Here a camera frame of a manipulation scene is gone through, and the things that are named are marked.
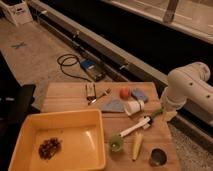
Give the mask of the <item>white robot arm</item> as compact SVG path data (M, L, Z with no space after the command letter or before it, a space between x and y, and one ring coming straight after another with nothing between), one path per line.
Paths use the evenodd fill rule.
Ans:
M171 70L160 98L163 109L166 112L177 111L187 100L191 100L213 115L213 86L207 83L210 76L210 69L203 62L194 62Z

